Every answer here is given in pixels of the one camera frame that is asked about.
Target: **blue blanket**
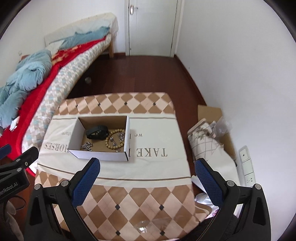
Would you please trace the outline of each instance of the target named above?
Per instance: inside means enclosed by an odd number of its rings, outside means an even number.
[[[94,40],[102,39],[109,33],[109,27],[100,27],[96,31],[90,31],[85,34],[75,33],[73,36],[65,38],[60,46],[60,50],[70,49],[74,46],[85,44]]]
[[[49,75],[52,68],[49,50],[38,51],[23,59],[16,71],[0,88],[0,126],[6,128],[17,117],[18,110],[29,92]]]

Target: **wall baseboard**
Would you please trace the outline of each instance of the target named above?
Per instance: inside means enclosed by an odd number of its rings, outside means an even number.
[[[187,69],[185,68],[185,66],[183,65],[183,63],[181,62],[181,60],[179,59],[179,57],[177,55],[174,55],[174,58],[178,61],[178,63],[180,64],[181,68],[185,72],[185,74],[187,76],[187,81],[190,84],[190,86],[192,87],[192,89],[194,90],[194,92],[196,93],[196,96],[197,96],[198,100],[200,101],[200,104],[201,105],[207,105],[205,103],[205,100],[204,100],[204,98],[203,98],[200,90],[198,89],[196,83],[194,82],[193,78],[191,77],[191,75],[189,74],[189,72],[187,71]]]
[[[125,58],[126,53],[120,52],[120,53],[114,53],[114,58]]]

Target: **plastic bag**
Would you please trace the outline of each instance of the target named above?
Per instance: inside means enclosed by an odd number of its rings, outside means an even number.
[[[215,206],[212,203],[211,199],[209,198],[209,196],[206,193],[198,194],[195,197],[194,201],[196,201],[198,203],[201,203],[201,204],[204,204],[204,205],[207,205],[207,206],[212,208],[212,212],[209,214],[209,216],[206,217],[206,219],[214,217],[217,214],[218,210],[219,210],[219,207]]]
[[[228,133],[231,128],[230,122],[222,116],[213,127],[213,132],[216,135],[215,139],[219,140],[222,136]]]

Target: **white door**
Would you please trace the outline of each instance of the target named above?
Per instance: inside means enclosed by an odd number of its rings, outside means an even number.
[[[177,0],[129,0],[130,55],[170,56]]]

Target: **door handle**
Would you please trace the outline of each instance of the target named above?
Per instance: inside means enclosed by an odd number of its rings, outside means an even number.
[[[131,15],[133,15],[133,10],[134,10],[134,6],[133,6],[133,5],[131,5],[131,6],[130,6],[130,14],[131,14]]]

